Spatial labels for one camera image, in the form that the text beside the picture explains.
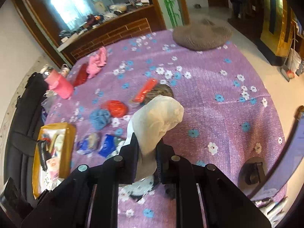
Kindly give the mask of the brown knitted cloth ball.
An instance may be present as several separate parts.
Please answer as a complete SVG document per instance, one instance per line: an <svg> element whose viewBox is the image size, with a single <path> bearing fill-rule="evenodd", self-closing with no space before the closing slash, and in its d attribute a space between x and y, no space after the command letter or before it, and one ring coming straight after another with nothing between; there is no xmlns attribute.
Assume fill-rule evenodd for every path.
<svg viewBox="0 0 304 228"><path fill-rule="evenodd" d="M143 104L149 103L152 99L154 99L155 97L157 97L159 95L174 98L174 93L168 85L156 84L156 86L150 92L147 93L147 95L143 101Z"/></svg>

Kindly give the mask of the white plastic bucket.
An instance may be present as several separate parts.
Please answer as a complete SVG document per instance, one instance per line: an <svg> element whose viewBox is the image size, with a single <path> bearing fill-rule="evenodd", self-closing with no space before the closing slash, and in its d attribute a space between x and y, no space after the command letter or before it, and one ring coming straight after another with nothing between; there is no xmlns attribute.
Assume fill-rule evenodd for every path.
<svg viewBox="0 0 304 228"><path fill-rule="evenodd" d="M287 68L291 70L293 73L296 73L296 71L299 69L299 66L301 64L301 57L294 49L290 49L288 58L287 58Z"/></svg>

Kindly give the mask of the purple floral tablecloth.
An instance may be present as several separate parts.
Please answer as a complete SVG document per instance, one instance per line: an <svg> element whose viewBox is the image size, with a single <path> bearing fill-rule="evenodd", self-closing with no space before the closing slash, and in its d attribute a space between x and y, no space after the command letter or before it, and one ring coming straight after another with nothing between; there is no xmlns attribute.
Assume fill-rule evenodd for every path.
<svg viewBox="0 0 304 228"><path fill-rule="evenodd" d="M115 137L110 148L75 146L71 169L115 155L133 114L159 95L184 108L182 122L163 138L178 155L195 165L216 165L233 183L250 158L273 167L284 144L281 122L260 76L235 44L191 51L165 30L109 45L107 53L106 66L71 97L56 98L47 115L47 124L75 126L75 145L92 133Z"/></svg>

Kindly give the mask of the white sock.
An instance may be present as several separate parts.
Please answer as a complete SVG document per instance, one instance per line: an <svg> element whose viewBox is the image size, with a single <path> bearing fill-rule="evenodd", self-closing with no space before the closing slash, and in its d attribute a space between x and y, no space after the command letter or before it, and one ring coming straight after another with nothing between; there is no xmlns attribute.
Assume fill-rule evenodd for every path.
<svg viewBox="0 0 304 228"><path fill-rule="evenodd" d="M134 132L131 119L127 125L127 138L123 146L127 146L131 143L133 133L135 134L139 145L137 171L135 176L135 182L137 182L155 173L157 169L156 145L159 140L154 142L148 135L142 133L142 129L140 129L140 133Z"/></svg>

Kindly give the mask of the red tissue packet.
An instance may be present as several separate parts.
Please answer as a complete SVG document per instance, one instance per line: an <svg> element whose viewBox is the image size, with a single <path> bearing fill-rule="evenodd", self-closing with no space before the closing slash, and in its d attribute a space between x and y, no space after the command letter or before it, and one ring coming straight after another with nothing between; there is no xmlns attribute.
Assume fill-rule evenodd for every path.
<svg viewBox="0 0 304 228"><path fill-rule="evenodd" d="M87 67L88 67L88 63L84 63L81 65L78 74L74 80L73 87L80 86L87 81L88 79Z"/></svg>

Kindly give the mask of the blue knitted cloth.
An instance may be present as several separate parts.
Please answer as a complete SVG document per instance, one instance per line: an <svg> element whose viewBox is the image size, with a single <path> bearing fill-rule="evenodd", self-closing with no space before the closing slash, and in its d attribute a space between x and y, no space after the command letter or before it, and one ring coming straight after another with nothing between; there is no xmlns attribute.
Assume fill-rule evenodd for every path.
<svg viewBox="0 0 304 228"><path fill-rule="evenodd" d="M89 120L95 130L103 129L108 123L110 123L111 114L106 109L96 109L90 116Z"/></svg>

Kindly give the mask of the pink tissue pack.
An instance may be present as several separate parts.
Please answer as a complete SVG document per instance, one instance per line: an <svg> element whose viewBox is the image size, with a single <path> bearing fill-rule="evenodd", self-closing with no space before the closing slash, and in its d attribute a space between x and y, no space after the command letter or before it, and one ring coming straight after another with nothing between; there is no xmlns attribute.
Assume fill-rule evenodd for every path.
<svg viewBox="0 0 304 228"><path fill-rule="evenodd" d="M59 166L60 166L60 159L58 157L50 158L46 161L47 165L47 174L50 176L52 180L58 178L59 175Z"/></svg>

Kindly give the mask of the pink bottle with knit sleeve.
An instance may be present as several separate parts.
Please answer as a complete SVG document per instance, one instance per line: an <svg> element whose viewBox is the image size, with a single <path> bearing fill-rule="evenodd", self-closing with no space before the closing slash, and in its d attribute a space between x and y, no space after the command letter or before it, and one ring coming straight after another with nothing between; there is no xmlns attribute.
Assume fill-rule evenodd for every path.
<svg viewBox="0 0 304 228"><path fill-rule="evenodd" d="M72 84L53 67L46 65L42 68L40 73L51 91L54 91L63 99L71 97L74 91Z"/></svg>

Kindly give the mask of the blue floral tissue pack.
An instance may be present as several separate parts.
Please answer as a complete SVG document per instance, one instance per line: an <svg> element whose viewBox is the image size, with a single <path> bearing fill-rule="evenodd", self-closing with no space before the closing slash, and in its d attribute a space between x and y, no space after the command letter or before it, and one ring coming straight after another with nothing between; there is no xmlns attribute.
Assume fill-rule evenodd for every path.
<svg viewBox="0 0 304 228"><path fill-rule="evenodd" d="M106 134L98 154L104 158L114 157L119 154L124 142L125 140L120 137Z"/></svg>

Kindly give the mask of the red plastic bag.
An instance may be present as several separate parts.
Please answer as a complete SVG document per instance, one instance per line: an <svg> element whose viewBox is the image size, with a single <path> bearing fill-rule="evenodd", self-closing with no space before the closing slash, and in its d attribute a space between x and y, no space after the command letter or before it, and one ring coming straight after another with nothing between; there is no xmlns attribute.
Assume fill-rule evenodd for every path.
<svg viewBox="0 0 304 228"><path fill-rule="evenodd" d="M121 118L128 112L128 107L118 100L108 100L104 102L101 107L108 110L110 115L116 118Z"/></svg>

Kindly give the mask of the yellow cardboard box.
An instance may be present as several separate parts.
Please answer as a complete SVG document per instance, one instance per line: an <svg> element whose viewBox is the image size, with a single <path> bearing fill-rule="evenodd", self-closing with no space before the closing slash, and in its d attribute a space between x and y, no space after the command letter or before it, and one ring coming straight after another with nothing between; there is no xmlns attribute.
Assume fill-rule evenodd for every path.
<svg viewBox="0 0 304 228"><path fill-rule="evenodd" d="M51 143L51 139L55 133L60 134L55 141L53 152L50 153L51 158L58 157L60 159L59 175L55 180L52 180L47 172L43 171L36 142L32 166L32 191L36 199L45 190L54 190L71 172L71 159L76 128L69 123L44 125L39 131L38 140L47 139L49 143Z"/></svg>

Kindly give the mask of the wooden counter cabinet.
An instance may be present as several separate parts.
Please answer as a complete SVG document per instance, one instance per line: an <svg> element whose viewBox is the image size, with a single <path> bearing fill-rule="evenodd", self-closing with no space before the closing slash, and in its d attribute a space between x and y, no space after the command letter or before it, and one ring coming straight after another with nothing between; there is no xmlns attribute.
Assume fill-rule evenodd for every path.
<svg viewBox="0 0 304 228"><path fill-rule="evenodd" d="M95 29L84 32L67 46L62 54L71 65L74 65L80 58L102 46L165 29L162 15L157 7L150 5L118 16Z"/></svg>

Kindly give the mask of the grey brown knitted hat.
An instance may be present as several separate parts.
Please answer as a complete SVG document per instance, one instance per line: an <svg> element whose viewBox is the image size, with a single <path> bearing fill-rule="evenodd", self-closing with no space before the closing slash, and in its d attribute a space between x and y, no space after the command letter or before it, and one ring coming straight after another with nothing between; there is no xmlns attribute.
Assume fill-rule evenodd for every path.
<svg viewBox="0 0 304 228"><path fill-rule="evenodd" d="M224 45L232 37L231 29L203 19L200 22L174 28L173 40L192 51L208 51Z"/></svg>

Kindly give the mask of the black gold wet wipe pack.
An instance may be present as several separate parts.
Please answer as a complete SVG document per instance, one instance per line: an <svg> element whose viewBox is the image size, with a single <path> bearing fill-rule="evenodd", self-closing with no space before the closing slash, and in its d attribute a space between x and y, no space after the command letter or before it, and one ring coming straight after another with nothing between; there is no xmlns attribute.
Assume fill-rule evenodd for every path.
<svg viewBox="0 0 304 228"><path fill-rule="evenodd" d="M40 164L42 166L43 171L47 171L47 163L46 161L51 158L51 154L48 151L50 143L47 139L38 140L37 148L39 152Z"/></svg>

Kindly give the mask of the black sofa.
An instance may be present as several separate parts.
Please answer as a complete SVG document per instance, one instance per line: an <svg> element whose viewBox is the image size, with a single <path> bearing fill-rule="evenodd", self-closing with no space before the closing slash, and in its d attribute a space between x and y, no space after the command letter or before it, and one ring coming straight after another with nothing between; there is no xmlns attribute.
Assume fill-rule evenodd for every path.
<svg viewBox="0 0 304 228"><path fill-rule="evenodd" d="M39 73L33 73L24 93L17 97L9 129L4 159L4 181L14 180L25 200L35 204L32 190L32 167L40 128L43 126L42 105L47 84Z"/></svg>

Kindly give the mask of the large yellow black red sponge pack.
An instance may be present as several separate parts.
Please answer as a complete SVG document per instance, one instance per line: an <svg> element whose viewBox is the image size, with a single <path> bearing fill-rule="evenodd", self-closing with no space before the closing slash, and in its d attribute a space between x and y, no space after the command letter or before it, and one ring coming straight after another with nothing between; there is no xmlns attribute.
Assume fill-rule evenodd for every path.
<svg viewBox="0 0 304 228"><path fill-rule="evenodd" d="M51 143L50 143L49 148L48 148L49 153L53 152L55 141L56 141L56 139L59 135L60 135L59 133L55 133L53 138L51 139Z"/></svg>

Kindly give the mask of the pink fluffy cloth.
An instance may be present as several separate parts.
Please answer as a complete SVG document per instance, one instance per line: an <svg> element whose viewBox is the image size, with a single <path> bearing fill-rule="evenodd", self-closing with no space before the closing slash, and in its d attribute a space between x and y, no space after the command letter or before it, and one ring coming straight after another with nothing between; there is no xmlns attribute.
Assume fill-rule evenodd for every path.
<svg viewBox="0 0 304 228"><path fill-rule="evenodd" d="M107 50L105 47L101 47L94 56L91 56L88 62L86 72L88 78L94 78L100 71L101 68L107 64Z"/></svg>

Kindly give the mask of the small rainbow sponge pack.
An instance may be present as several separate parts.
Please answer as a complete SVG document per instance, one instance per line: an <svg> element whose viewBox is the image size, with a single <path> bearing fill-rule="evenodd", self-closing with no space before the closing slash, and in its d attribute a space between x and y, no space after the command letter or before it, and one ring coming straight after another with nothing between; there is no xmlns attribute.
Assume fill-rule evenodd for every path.
<svg viewBox="0 0 304 228"><path fill-rule="evenodd" d="M155 78L149 78L144 86L139 90L137 95L132 99L133 102L142 103L147 95L148 92L150 92L158 83L158 81Z"/></svg>

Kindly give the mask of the blue white bagged cloth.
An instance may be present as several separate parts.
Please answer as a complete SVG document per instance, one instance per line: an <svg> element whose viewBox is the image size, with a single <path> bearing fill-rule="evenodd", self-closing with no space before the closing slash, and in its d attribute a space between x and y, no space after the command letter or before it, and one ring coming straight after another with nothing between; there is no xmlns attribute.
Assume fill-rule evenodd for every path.
<svg viewBox="0 0 304 228"><path fill-rule="evenodd" d="M86 135L76 144L76 152L81 155L92 153L98 149L101 136L99 133Z"/></svg>

